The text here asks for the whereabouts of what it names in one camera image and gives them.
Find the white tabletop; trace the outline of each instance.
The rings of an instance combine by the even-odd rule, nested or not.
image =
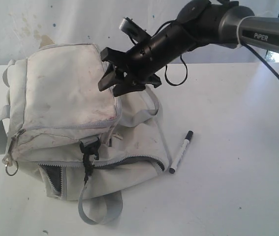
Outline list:
[[[43,183],[22,172],[8,177],[0,157],[0,235],[279,235],[279,82],[258,63],[188,68],[184,85],[155,89],[172,155],[194,131],[174,175],[123,191],[121,216],[89,226],[76,202],[47,198]],[[184,76],[183,65],[169,66],[170,80]]]

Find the metal key ring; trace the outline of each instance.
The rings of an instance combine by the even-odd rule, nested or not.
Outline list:
[[[18,162],[17,162],[17,161],[16,161],[16,166],[17,166],[16,171],[15,171],[13,174],[10,174],[10,173],[8,172],[8,164],[6,164],[6,165],[5,165],[6,174],[9,175],[9,176],[14,176],[15,174],[17,174],[18,169],[19,169],[19,165],[18,165]]]

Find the black cable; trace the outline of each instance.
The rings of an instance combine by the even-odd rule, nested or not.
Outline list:
[[[130,35],[128,35],[128,37],[129,37],[129,39],[131,40],[131,42],[132,42],[134,45],[137,44],[137,43],[135,43],[134,39],[133,39]]]
[[[186,75],[185,75],[184,80],[183,80],[182,82],[180,82],[179,84],[174,84],[174,83],[172,83],[172,82],[169,81],[168,76],[167,76],[168,65],[165,66],[164,77],[165,77],[166,82],[167,82],[169,85],[171,85],[171,86],[180,86],[180,85],[184,84],[185,81],[187,80],[187,77],[188,77],[188,68],[187,68],[187,65],[186,65],[185,61],[184,61],[183,58],[182,58],[182,55],[180,56],[180,59],[181,59],[181,62],[182,62],[182,63],[184,64],[184,66],[185,66]]]
[[[175,20],[172,20],[172,21],[167,21],[167,22],[164,22],[160,27],[159,29],[155,32],[155,34],[153,35],[153,37],[160,32],[160,30],[162,30],[162,28],[170,23],[173,23],[173,22],[176,22]]]
[[[264,65],[266,65],[266,67],[277,77],[277,79],[279,80],[279,74],[267,63],[267,61],[265,61],[264,58],[262,58],[260,56],[260,54],[257,53],[256,50],[254,50],[251,46],[249,46],[248,44],[246,44],[245,42],[241,42],[241,44],[243,46],[245,46],[247,49],[249,49],[257,58],[259,58],[261,60],[261,62],[263,62]]]

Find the marker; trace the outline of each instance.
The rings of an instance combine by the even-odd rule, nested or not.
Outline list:
[[[172,165],[171,165],[171,167],[169,169],[169,172],[171,174],[174,174],[175,171],[177,170],[177,167],[179,166],[179,164],[180,164],[180,162],[181,162],[181,160],[182,160],[182,158],[184,156],[184,152],[185,152],[189,142],[191,141],[191,139],[193,137],[193,134],[194,134],[193,131],[189,131],[187,133],[187,135],[186,135],[186,137],[185,137],[185,139],[184,139],[184,141],[183,141],[183,143],[181,145],[181,148],[180,148],[178,154],[176,155],[175,159],[173,160]]]

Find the dirty white backpack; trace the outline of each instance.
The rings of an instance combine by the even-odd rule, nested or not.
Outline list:
[[[15,165],[42,179],[48,197],[78,200],[89,224],[119,216],[121,190],[169,166],[153,119],[156,96],[150,89],[121,97],[99,92],[105,69],[93,44],[52,45],[11,61],[3,74],[9,93],[0,112],[0,154],[7,173]],[[91,198],[106,210],[87,217],[83,200]]]

